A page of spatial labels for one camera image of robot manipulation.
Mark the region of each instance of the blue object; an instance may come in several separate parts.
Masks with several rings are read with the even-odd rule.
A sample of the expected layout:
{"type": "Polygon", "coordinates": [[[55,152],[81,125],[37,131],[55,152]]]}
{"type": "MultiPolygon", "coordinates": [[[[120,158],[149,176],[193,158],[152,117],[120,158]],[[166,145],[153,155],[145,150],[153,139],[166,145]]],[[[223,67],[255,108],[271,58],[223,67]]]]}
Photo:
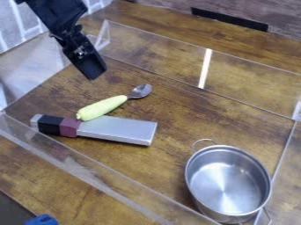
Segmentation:
{"type": "Polygon", "coordinates": [[[51,215],[42,214],[41,216],[35,217],[31,221],[29,221],[25,225],[59,225],[59,222],[51,215]]]}

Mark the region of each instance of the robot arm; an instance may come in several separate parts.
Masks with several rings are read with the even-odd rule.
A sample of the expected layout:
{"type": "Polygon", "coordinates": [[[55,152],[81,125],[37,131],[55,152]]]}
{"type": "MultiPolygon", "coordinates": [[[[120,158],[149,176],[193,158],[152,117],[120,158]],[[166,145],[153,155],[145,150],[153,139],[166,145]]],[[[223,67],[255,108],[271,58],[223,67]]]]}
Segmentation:
{"type": "Polygon", "coordinates": [[[85,36],[82,25],[77,25],[81,16],[88,12],[83,0],[15,0],[18,4],[26,2],[34,13],[50,29],[63,47],[63,53],[73,65],[86,77],[94,80],[106,70],[106,63],[96,50],[93,43],[85,36]]]}

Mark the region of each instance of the spoon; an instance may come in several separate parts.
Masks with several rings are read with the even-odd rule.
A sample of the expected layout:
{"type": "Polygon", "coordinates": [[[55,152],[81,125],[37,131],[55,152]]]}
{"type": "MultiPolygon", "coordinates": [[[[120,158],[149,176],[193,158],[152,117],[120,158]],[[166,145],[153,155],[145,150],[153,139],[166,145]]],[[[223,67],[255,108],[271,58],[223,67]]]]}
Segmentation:
{"type": "Polygon", "coordinates": [[[92,105],[88,105],[85,108],[82,108],[77,113],[77,119],[78,120],[93,120],[100,116],[104,116],[106,113],[109,113],[112,110],[114,110],[118,106],[121,106],[129,99],[138,99],[149,96],[152,93],[153,87],[150,84],[142,84],[137,86],[132,94],[129,96],[120,95],[112,98],[108,98],[92,105]]]}

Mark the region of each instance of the purple band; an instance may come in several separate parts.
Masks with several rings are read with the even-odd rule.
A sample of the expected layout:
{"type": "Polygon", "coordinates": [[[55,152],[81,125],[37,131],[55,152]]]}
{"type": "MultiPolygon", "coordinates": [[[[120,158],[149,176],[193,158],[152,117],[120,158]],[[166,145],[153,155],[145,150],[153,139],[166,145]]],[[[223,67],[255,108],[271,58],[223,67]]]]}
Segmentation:
{"type": "Polygon", "coordinates": [[[66,137],[77,137],[77,131],[82,122],[77,119],[66,118],[61,124],[61,135],[66,137]]]}

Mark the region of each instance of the pot rim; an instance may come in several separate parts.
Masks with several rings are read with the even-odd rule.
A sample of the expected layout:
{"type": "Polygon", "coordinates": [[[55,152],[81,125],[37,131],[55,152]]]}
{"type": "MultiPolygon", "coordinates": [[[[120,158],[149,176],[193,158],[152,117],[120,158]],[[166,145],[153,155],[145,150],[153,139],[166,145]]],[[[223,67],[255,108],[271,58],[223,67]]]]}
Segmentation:
{"type": "Polygon", "coordinates": [[[244,149],[240,149],[235,146],[229,146],[229,145],[212,145],[212,146],[208,146],[207,148],[199,150],[193,156],[191,157],[188,163],[187,163],[187,167],[185,167],[185,180],[187,180],[187,185],[188,185],[188,188],[191,189],[191,183],[189,183],[189,179],[188,179],[188,174],[189,174],[189,166],[195,160],[195,158],[200,155],[200,154],[204,154],[205,152],[211,152],[211,151],[215,151],[215,150],[220,150],[221,148],[227,149],[227,150],[232,150],[232,151],[236,151],[239,152],[240,154],[244,154],[251,160],[253,160],[256,162],[256,164],[261,167],[261,170],[264,171],[265,175],[267,175],[267,178],[268,178],[268,196],[267,196],[267,199],[265,201],[260,204],[260,206],[257,207],[257,209],[255,209],[253,211],[251,212],[247,212],[244,214],[229,214],[229,213],[225,213],[225,212],[220,212],[219,210],[211,208],[207,204],[204,204],[204,202],[201,202],[197,197],[195,196],[193,194],[193,191],[191,190],[191,194],[193,195],[193,198],[195,200],[204,206],[207,207],[213,213],[217,213],[217,214],[221,214],[221,215],[225,215],[225,216],[233,216],[233,217],[243,217],[243,216],[248,216],[248,215],[252,215],[255,213],[257,213],[267,205],[269,199],[271,199],[271,196],[272,196],[272,181],[271,181],[271,176],[268,174],[268,169],[265,167],[265,165],[257,160],[256,157],[253,157],[244,149]]]}

